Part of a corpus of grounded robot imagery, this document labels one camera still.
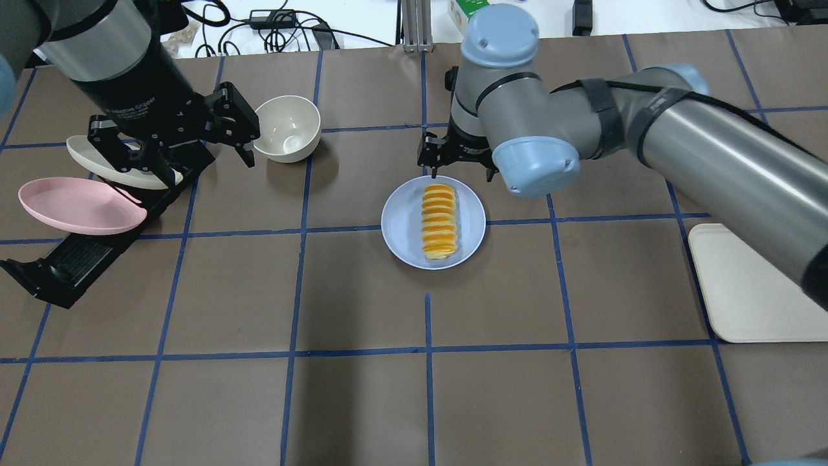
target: pink plate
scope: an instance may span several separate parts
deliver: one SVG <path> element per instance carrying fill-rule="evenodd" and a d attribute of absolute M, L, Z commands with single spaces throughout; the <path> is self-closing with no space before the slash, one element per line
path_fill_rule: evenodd
<path fill-rule="evenodd" d="M 147 211 L 106 183 L 81 178 L 41 178 L 17 192 L 23 208 L 48 226 L 83 235 L 115 235 L 130 231 Z"/>

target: grid line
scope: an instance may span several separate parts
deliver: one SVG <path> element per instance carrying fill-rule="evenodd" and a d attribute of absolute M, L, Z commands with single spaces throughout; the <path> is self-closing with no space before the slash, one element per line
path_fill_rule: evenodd
<path fill-rule="evenodd" d="M 26 97 L 29 94 L 29 90 L 31 89 L 31 83 L 35 80 L 35 75 L 37 74 L 37 69 L 32 69 L 31 74 L 29 75 L 29 81 L 26 82 L 26 87 L 23 88 L 23 92 L 20 95 L 20 101 L 17 102 L 17 107 L 14 109 L 14 114 L 12 114 L 12 119 L 9 120 L 8 128 L 6 129 L 6 133 L 3 135 L 2 141 L 0 141 L 0 153 L 2 153 L 3 149 L 8 142 L 9 136 L 12 134 L 12 130 L 14 129 L 14 124 L 17 122 L 17 117 L 20 115 L 20 110 L 23 108 L 23 103 L 26 101 Z M 40 345 L 41 336 L 43 335 L 43 329 L 46 327 L 46 320 L 49 318 L 49 310 L 51 309 L 51 304 L 46 304 L 43 309 L 43 315 L 41 316 L 40 324 L 37 327 L 37 333 L 35 334 L 35 339 L 31 344 L 31 350 L 29 351 L 29 357 L 26 360 L 26 367 L 23 369 L 23 375 L 20 380 L 20 385 L 17 387 L 17 393 L 14 397 L 14 402 L 12 403 L 12 410 L 9 412 L 8 419 L 6 421 L 6 428 L 3 430 L 2 438 L 0 439 L 0 460 L 2 460 L 3 453 L 6 451 L 6 445 L 8 443 L 8 436 L 12 432 L 12 425 L 14 424 L 14 418 L 17 415 L 17 409 L 20 407 L 20 401 L 23 397 L 23 391 L 26 389 L 26 382 L 29 379 L 29 371 L 31 371 L 31 365 L 34 362 L 34 357 L 37 353 L 37 347 Z"/>
<path fill-rule="evenodd" d="M 767 123 L 768 121 L 765 119 L 765 115 L 762 110 L 762 105 L 759 103 L 758 97 L 756 95 L 755 90 L 753 89 L 753 84 L 750 82 L 750 78 L 748 77 L 747 69 L 742 62 L 742 57 L 739 55 L 739 51 L 736 48 L 736 44 L 733 40 L 733 36 L 730 34 L 730 31 L 725 31 L 727 33 L 727 37 L 730 43 L 731 48 L 733 49 L 733 53 L 736 55 L 736 61 L 739 63 L 739 68 L 742 71 L 742 74 L 747 82 L 748 88 L 750 89 L 751 96 L 753 97 L 753 102 L 756 104 L 756 108 L 758 111 L 759 116 L 762 118 L 762 121 Z M 635 65 L 635 57 L 633 56 L 633 51 L 629 47 L 629 43 L 627 37 L 624 36 L 624 45 L 627 47 L 627 54 L 630 60 L 630 65 L 633 67 L 633 71 L 636 70 Z M 690 250 L 690 242 L 687 239 L 687 231 L 684 227 L 684 216 L 681 214 L 681 207 L 678 203 L 678 198 L 676 197 L 676 190 L 673 188 L 672 183 L 665 179 L 665 183 L 667 184 L 667 191 L 670 194 L 670 202 L 673 208 L 673 218 L 676 219 L 676 223 L 678 224 L 679 233 L 681 235 L 681 242 L 684 246 L 685 256 L 687 257 L 688 264 L 690 266 L 691 277 L 693 279 L 694 285 L 696 287 L 696 295 L 699 298 L 699 303 L 701 307 L 701 313 L 705 320 L 705 326 L 707 328 L 707 344 L 710 345 L 711 350 L 714 355 L 716 370 L 719 373 L 719 379 L 722 385 L 722 391 L 724 394 L 724 400 L 727 405 L 728 414 L 730 416 L 730 422 L 733 426 L 734 437 L 736 438 L 736 444 L 739 447 L 739 454 L 742 458 L 742 462 L 744 464 L 750 464 L 750 458 L 748 456 L 747 447 L 744 443 L 744 437 L 742 436 L 742 430 L 739 425 L 739 417 L 736 415 L 736 409 L 733 404 L 733 397 L 730 394 L 729 384 L 727 382 L 727 374 L 725 373 L 725 367 L 722 364 L 721 357 L 719 355 L 719 347 L 718 342 L 716 340 L 715 333 L 713 332 L 713 328 L 710 326 L 710 319 L 707 315 L 707 307 L 705 306 L 704 297 L 701 293 L 701 286 L 699 285 L 699 279 L 696 274 L 696 265 L 693 261 L 693 256 Z"/>
<path fill-rule="evenodd" d="M 320 83 L 322 81 L 322 57 L 319 51 L 316 58 L 316 76 L 314 80 L 313 104 L 319 105 Z M 302 217 L 300 223 L 299 265 L 296 267 L 296 292 L 293 297 L 293 319 L 291 321 L 290 356 L 287 359 L 287 374 L 285 377 L 285 398 L 282 412 L 282 438 L 280 440 L 279 464 L 284 466 L 287 461 L 287 440 L 291 420 L 291 398 L 293 395 L 293 371 L 296 365 L 296 339 L 299 333 L 299 309 L 301 306 L 302 277 L 305 271 L 305 247 L 307 242 L 308 198 L 311 196 L 311 169 L 313 168 L 313 154 L 307 159 L 305 166 L 305 189 L 302 192 Z"/>
<path fill-rule="evenodd" d="M 31 70 L 31 74 L 29 75 L 29 81 L 26 82 L 26 87 L 23 88 L 23 93 L 20 94 L 20 101 L 17 102 L 17 107 L 14 109 L 12 119 L 8 122 L 8 128 L 2 137 L 2 142 L 0 142 L 0 152 L 2 152 L 2 150 L 6 147 L 8 137 L 12 135 L 12 129 L 14 128 L 14 124 L 17 122 L 17 117 L 20 115 L 20 110 L 23 108 L 23 102 L 26 101 L 26 97 L 29 95 L 29 89 L 31 89 L 31 83 L 34 82 L 36 74 L 37 68 L 33 68 Z"/>
<path fill-rule="evenodd" d="M 706 218 L 710 217 L 707 212 L 682 213 L 681 218 Z M 675 218 L 673 214 L 634 214 L 625 216 L 574 216 L 562 217 L 556 221 L 566 222 L 589 222 L 589 221 L 634 221 L 634 220 L 659 220 Z M 486 225 L 531 225 L 549 223 L 548 218 L 525 218 L 513 220 L 487 220 Z M 356 225 L 356 226 L 319 226 L 306 228 L 308 235 L 315 233 L 341 233 L 349 231 L 378 231 L 380 225 Z M 301 228 L 286 228 L 283 230 L 237 230 L 237 231 L 204 231 L 200 233 L 188 232 L 187 238 L 213 238 L 219 236 L 267 236 L 267 235 L 298 235 Z M 183 233 L 164 233 L 154 235 L 141 235 L 139 240 L 179 240 L 185 235 Z M 0 240 L 0 245 L 40 245 L 47 243 L 60 243 L 62 238 L 35 238 L 30 240 Z"/>
<path fill-rule="evenodd" d="M 718 342 L 720 345 L 732 343 Z M 272 351 L 272 352 L 211 352 L 211 353 L 175 353 L 161 355 L 163 361 L 219 361 L 224 359 L 278 359 L 287 357 L 356 357 L 381 356 L 392 354 L 416 354 L 438 352 L 509 352 L 509 351 L 569 351 L 572 349 L 613 349 L 613 348 L 652 348 L 652 347 L 698 347 L 710 345 L 711 340 L 639 340 L 621 342 L 559 342 L 559 343 L 506 343 L 495 345 L 445 345 L 431 347 L 381 347 L 363 348 L 354 350 L 305 350 L 305 351 Z M 48 356 L 34 357 L 4 357 L 0 358 L 3 364 L 32 364 L 43 363 L 72 363 L 72 362 L 147 362 L 155 361 L 154 354 L 126 354 L 102 356 Z"/>
<path fill-rule="evenodd" d="M 434 441 L 434 351 L 431 344 L 431 294 L 426 293 L 426 409 L 428 429 L 428 466 L 436 466 L 437 453 Z"/>
<path fill-rule="evenodd" d="M 742 56 L 739 54 L 739 48 L 736 46 L 733 34 L 730 32 L 730 29 L 725 29 L 724 33 L 727 34 L 727 40 L 730 43 L 730 50 L 733 51 L 733 55 L 736 57 L 736 63 L 739 64 L 739 69 L 742 71 L 744 82 L 748 85 L 750 97 L 753 99 L 753 104 L 756 105 L 756 113 L 765 124 L 768 124 L 768 119 L 765 118 L 765 111 L 762 108 L 762 104 L 759 103 L 759 96 L 756 94 L 756 89 L 753 87 L 753 82 L 751 82 L 750 76 L 748 76 L 748 69 L 744 66 L 744 61 L 742 61 Z"/>
<path fill-rule="evenodd" d="M 426 121 L 428 120 L 428 86 L 426 78 L 426 53 L 424 51 L 420 52 L 420 98 L 421 98 L 421 111 L 422 111 L 422 133 L 426 133 L 426 129 L 428 128 L 428 124 Z M 428 175 L 428 167 L 425 165 L 421 168 L 422 176 Z"/>
<path fill-rule="evenodd" d="M 638 71 L 638 65 L 635 63 L 635 56 L 633 55 L 633 48 L 629 45 L 629 39 L 626 34 L 621 35 L 623 41 L 623 48 L 627 51 L 627 58 L 629 58 L 629 65 L 633 68 L 633 73 Z"/>
<path fill-rule="evenodd" d="M 552 244 L 555 248 L 555 262 L 558 270 L 558 282 L 561 286 L 561 301 L 564 307 L 564 319 L 566 321 L 566 338 L 571 345 L 570 364 L 572 365 L 572 381 L 575 385 L 575 403 L 578 407 L 578 420 L 580 422 L 580 437 L 584 444 L 584 458 L 586 466 L 592 466 L 592 448 L 590 447 L 590 432 L 586 424 L 586 408 L 584 406 L 584 394 L 580 384 L 580 369 L 578 367 L 578 352 L 575 342 L 575 329 L 572 325 L 572 313 L 570 310 L 569 293 L 566 289 L 566 273 L 564 271 L 563 255 L 561 253 L 560 236 L 558 235 L 558 218 L 555 214 L 555 205 L 552 203 L 552 196 L 546 195 L 546 206 L 549 209 L 549 220 L 552 225 Z"/>
<path fill-rule="evenodd" d="M 676 190 L 673 188 L 672 183 L 670 183 L 669 181 L 665 182 L 667 183 L 667 190 L 670 192 L 670 199 L 672 201 L 673 209 L 676 212 L 676 222 L 678 222 L 679 233 L 681 234 L 681 242 L 684 245 L 684 252 L 687 257 L 687 263 L 690 266 L 690 273 L 693 278 L 696 296 L 698 296 L 699 298 L 701 314 L 702 316 L 704 316 L 705 319 L 707 335 L 709 337 L 711 350 L 713 351 L 713 357 L 716 363 L 716 370 L 719 373 L 719 380 L 722 385 L 724 401 L 727 405 L 728 414 L 730 416 L 730 424 L 732 424 L 733 426 L 734 437 L 736 438 L 736 444 L 739 447 L 739 455 L 742 457 L 743 464 L 751 464 L 750 457 L 748 455 L 748 448 L 744 442 L 744 437 L 742 436 L 742 427 L 739 423 L 739 416 L 736 413 L 736 407 L 733 402 L 733 395 L 730 393 L 730 384 L 727 380 L 725 365 L 722 362 L 721 355 L 719 353 L 719 342 L 716 339 L 713 327 L 710 325 L 710 317 L 707 315 L 707 306 L 705 305 L 704 295 L 701 292 L 699 276 L 696 273 L 696 263 L 693 260 L 693 254 L 690 250 L 690 241 L 687 239 L 687 229 L 684 226 L 684 221 L 681 219 L 681 207 L 679 206 L 678 199 L 676 198 Z"/>
<path fill-rule="evenodd" d="M 224 71 L 224 57 L 219 59 L 219 69 L 216 71 L 214 89 L 219 87 L 221 82 L 221 75 Z M 176 291 L 178 290 L 178 279 L 181 276 L 181 266 L 184 263 L 184 254 L 187 248 L 187 240 L 190 233 L 190 223 L 193 218 L 193 209 L 195 208 L 195 193 L 198 190 L 199 179 L 193 181 L 190 189 L 190 201 L 187 204 L 187 214 L 184 220 L 184 230 L 181 236 L 181 247 L 178 251 L 178 258 L 176 260 L 176 270 L 172 275 L 172 284 L 170 286 L 170 297 L 167 300 L 166 312 L 164 313 L 164 323 L 161 325 L 161 336 L 158 338 L 158 350 L 156 351 L 155 362 L 152 365 L 152 377 L 150 379 L 150 387 L 147 391 L 147 403 L 144 406 L 144 415 L 141 420 L 141 431 L 138 434 L 138 446 L 135 452 L 135 466 L 140 466 L 142 456 L 144 453 L 144 444 L 147 440 L 147 428 L 149 427 L 150 414 L 152 413 L 152 402 L 155 399 L 155 389 L 158 382 L 158 373 L 161 370 L 162 356 L 164 355 L 164 347 L 166 345 L 166 335 L 170 328 L 170 317 L 172 309 L 176 301 Z"/>
<path fill-rule="evenodd" d="M 0 439 L 0 460 L 2 460 L 3 453 L 6 452 L 8 437 L 12 433 L 12 425 L 14 425 L 14 418 L 17 415 L 17 409 L 20 407 L 20 401 L 23 398 L 23 391 L 26 389 L 26 382 L 29 380 L 29 372 L 31 371 L 31 365 L 34 363 L 35 354 L 37 354 L 37 347 L 41 344 L 43 329 L 46 327 L 46 320 L 49 318 L 50 309 L 51 304 L 47 304 L 46 307 L 43 309 L 43 316 L 41 317 L 40 325 L 38 325 L 37 327 L 37 334 L 35 334 L 35 340 L 31 344 L 29 357 L 26 360 L 26 368 L 23 369 L 23 376 L 20 379 L 20 386 L 17 388 L 17 394 L 14 396 L 12 411 L 8 415 L 6 429 L 2 433 L 2 439 Z"/>

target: ur robot arm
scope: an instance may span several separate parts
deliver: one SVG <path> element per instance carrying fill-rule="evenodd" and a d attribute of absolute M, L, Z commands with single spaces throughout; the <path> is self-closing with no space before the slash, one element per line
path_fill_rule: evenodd
<path fill-rule="evenodd" d="M 469 23 L 443 138 L 423 136 L 418 164 L 471 161 L 520 197 L 575 180 L 581 159 L 629 148 L 828 309 L 828 165 L 737 109 L 707 98 L 688 65 L 548 94 L 532 59 L 537 25 L 493 5 Z"/>
<path fill-rule="evenodd" d="M 167 186 L 153 191 L 118 185 L 147 210 L 146 220 L 133 230 L 73 233 L 45 258 L 0 260 L 0 267 L 39 299 L 72 306 L 214 161 L 202 141 L 229 145 L 248 167 L 254 164 L 253 140 L 260 135 L 255 112 L 231 83 L 219 84 L 212 95 L 193 91 L 159 40 L 159 9 L 181 8 L 165 3 L 2 0 L 0 114 L 10 107 L 16 78 L 37 46 L 102 110 L 89 120 L 88 140 L 107 162 L 120 172 L 152 172 Z M 127 146 L 121 133 L 140 148 Z"/>

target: cable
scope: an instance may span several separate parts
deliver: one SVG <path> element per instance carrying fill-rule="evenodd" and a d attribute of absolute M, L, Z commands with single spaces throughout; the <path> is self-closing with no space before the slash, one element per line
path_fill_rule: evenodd
<path fill-rule="evenodd" d="M 207 2 L 209 2 L 208 5 L 211 4 L 213 7 L 216 7 L 219 10 L 221 10 L 221 12 L 224 14 L 224 17 L 221 20 L 213 21 L 206 18 L 205 10 L 208 5 L 205 5 L 204 10 L 202 10 L 201 12 L 201 16 L 195 14 L 195 12 L 185 7 L 184 5 L 181 5 L 181 7 L 184 8 L 184 13 L 188 17 L 195 19 L 197 22 L 200 22 L 201 24 L 205 24 L 207 26 L 212 27 L 222 27 L 230 24 L 230 20 L 233 18 L 230 17 L 230 10 L 227 9 L 227 5 L 224 5 L 224 3 L 221 0 L 207 0 Z"/>
<path fill-rule="evenodd" d="M 201 8 L 201 15 L 202 16 L 207 16 L 207 7 L 216 8 L 216 6 L 213 3 L 205 3 L 204 7 Z M 200 46 L 198 46 L 198 48 L 195 49 L 195 58 L 199 57 L 199 52 L 201 51 L 202 48 L 204 48 L 205 51 L 207 52 L 207 56 L 218 55 L 217 53 L 215 53 L 215 50 L 213 49 L 213 47 L 211 47 L 207 43 L 207 26 L 208 26 L 207 23 L 203 23 L 201 25 L 201 37 L 204 39 L 205 43 L 201 44 Z"/>
<path fill-rule="evenodd" d="M 229 34 L 229 33 L 230 33 L 233 29 L 237 29 L 237 28 L 242 27 L 242 26 L 249 26 L 249 24 L 247 24 L 246 22 L 242 22 L 242 23 L 240 23 L 240 24 L 234 24 L 234 25 L 232 25 L 231 27 L 228 27 L 227 29 L 225 29 L 225 30 L 224 30 L 224 32 L 222 32 L 221 37 L 219 38 L 219 50 L 223 50 L 223 48 L 222 48 L 221 44 L 222 44 L 222 42 L 224 42 L 224 38 L 225 38 L 225 37 L 226 37 L 226 36 L 227 36 L 227 35 L 228 35 L 228 34 Z"/>
<path fill-rule="evenodd" d="M 754 14 L 754 15 L 756 15 L 756 16 L 758 16 L 758 17 L 771 17 L 771 18 L 776 18 L 776 19 L 778 19 L 778 20 L 780 20 L 780 21 L 782 21 L 782 22 L 785 22 L 785 25 L 786 25 L 786 26 L 791 26 L 791 23 L 789 23 L 788 21 L 786 21 L 786 20 L 785 20 L 785 18 L 783 18 L 783 17 L 781 17 L 781 16 L 776 16 L 776 15 L 764 15 L 764 14 L 762 14 L 762 13 L 760 13 L 760 12 L 756 11 L 756 5 L 758 5 L 758 3 L 754 3 L 754 4 L 753 4 L 753 14 Z"/>
<path fill-rule="evenodd" d="M 737 12 L 737 11 L 740 11 L 740 10 L 744 10 L 745 8 L 752 8 L 753 9 L 753 14 L 758 16 L 758 17 L 776 18 L 778 20 L 784 21 L 785 24 L 788 24 L 788 22 L 785 21 L 782 17 L 776 16 L 776 15 L 766 15 L 766 14 L 762 14 L 759 11 L 757 11 L 757 9 L 756 9 L 757 5 L 762 4 L 762 3 L 768 3 L 768 2 L 771 2 L 772 0 L 754 0 L 751 3 L 745 3 L 744 5 L 739 5 L 738 7 L 732 7 L 732 8 L 718 8 L 718 7 L 714 7 L 713 5 L 710 5 L 710 2 L 708 0 L 700 0 L 700 1 L 701 1 L 702 5 L 707 7 L 707 9 L 709 9 L 711 11 L 714 11 L 714 12 L 717 12 L 717 13 L 732 13 L 732 12 Z"/>
<path fill-rule="evenodd" d="M 231 41 L 226 41 L 226 42 L 224 43 L 224 49 L 222 49 L 222 52 L 223 52 L 225 55 L 227 55 L 227 56 L 228 56 L 228 55 L 230 55 L 230 54 L 227 52 L 227 46 L 233 46 L 233 48 L 234 48 L 234 49 L 236 49 L 236 54 L 237 54 L 237 55 L 242 55 L 242 52 L 238 49 L 238 47 L 236 46 L 236 44 L 233 44 Z"/>
<path fill-rule="evenodd" d="M 732 13 L 732 12 L 737 12 L 739 10 L 744 10 L 745 8 L 751 8 L 751 7 L 756 8 L 756 5 L 759 5 L 760 3 L 767 3 L 767 2 L 771 2 L 771 1 L 772 0 L 755 0 L 754 2 L 745 3 L 744 5 L 739 5 L 738 7 L 732 7 L 732 8 L 717 8 L 717 7 L 714 7 L 713 5 L 710 5 L 710 2 L 708 2 L 708 0 L 701 0 L 701 4 L 704 5 L 705 7 L 707 7 L 707 9 L 713 10 L 714 12 L 717 12 L 717 13 Z"/>
<path fill-rule="evenodd" d="M 313 30 L 313 27 L 299 27 L 299 29 L 310 29 Z M 362 34 L 357 34 L 356 32 L 347 32 L 342 31 L 340 29 L 332 29 L 330 27 L 325 28 L 328 32 L 338 32 L 339 34 L 345 34 L 346 36 L 354 36 L 359 37 L 360 39 L 365 39 L 366 41 L 377 42 L 378 44 L 383 44 L 384 46 L 393 47 L 393 44 L 389 44 L 388 42 L 380 41 L 379 39 L 374 39 L 373 37 L 363 36 Z"/>

